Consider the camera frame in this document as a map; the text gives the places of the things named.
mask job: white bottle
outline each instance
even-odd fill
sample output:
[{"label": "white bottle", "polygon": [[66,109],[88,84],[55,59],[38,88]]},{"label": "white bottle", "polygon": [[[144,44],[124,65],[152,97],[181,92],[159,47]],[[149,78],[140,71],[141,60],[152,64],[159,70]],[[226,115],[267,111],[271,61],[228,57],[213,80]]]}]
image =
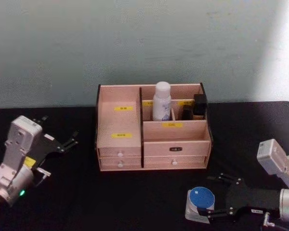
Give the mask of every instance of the white bottle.
[{"label": "white bottle", "polygon": [[171,112],[171,96],[170,84],[167,82],[159,82],[155,87],[155,95],[153,98],[153,120],[164,121],[170,119]]}]

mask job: green light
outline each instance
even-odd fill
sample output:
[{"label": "green light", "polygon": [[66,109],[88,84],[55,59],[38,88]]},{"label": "green light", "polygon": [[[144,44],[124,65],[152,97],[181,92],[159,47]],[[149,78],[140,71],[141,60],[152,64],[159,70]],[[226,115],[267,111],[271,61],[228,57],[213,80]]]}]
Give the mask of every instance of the green light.
[{"label": "green light", "polygon": [[23,196],[25,194],[25,190],[22,189],[22,191],[20,191],[19,195]]}]

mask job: blue lid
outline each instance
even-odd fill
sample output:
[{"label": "blue lid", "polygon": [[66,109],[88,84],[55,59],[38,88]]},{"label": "blue lid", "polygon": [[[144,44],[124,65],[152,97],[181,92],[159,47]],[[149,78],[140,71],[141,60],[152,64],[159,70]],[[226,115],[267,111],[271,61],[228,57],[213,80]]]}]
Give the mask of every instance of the blue lid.
[{"label": "blue lid", "polygon": [[209,208],[215,202],[214,194],[204,187],[193,188],[189,194],[189,199],[198,208]]}]

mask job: cable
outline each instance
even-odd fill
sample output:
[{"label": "cable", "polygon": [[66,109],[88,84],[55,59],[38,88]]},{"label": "cable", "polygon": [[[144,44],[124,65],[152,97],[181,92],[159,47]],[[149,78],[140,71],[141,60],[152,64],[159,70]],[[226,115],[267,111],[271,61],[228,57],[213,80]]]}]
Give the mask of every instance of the cable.
[{"label": "cable", "polygon": [[289,231],[289,229],[282,227],[282,226],[279,226],[279,225],[275,225],[275,227],[280,229],[280,230],[283,230],[283,231]]}]

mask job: gray wall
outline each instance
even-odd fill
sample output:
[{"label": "gray wall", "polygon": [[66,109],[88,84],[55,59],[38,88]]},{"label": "gray wall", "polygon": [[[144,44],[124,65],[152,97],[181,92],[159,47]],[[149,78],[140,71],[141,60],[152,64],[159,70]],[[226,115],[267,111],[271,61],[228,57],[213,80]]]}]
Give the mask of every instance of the gray wall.
[{"label": "gray wall", "polygon": [[211,102],[275,100],[255,85],[279,2],[0,0],[0,108],[92,105],[98,84],[160,80],[203,82]]}]

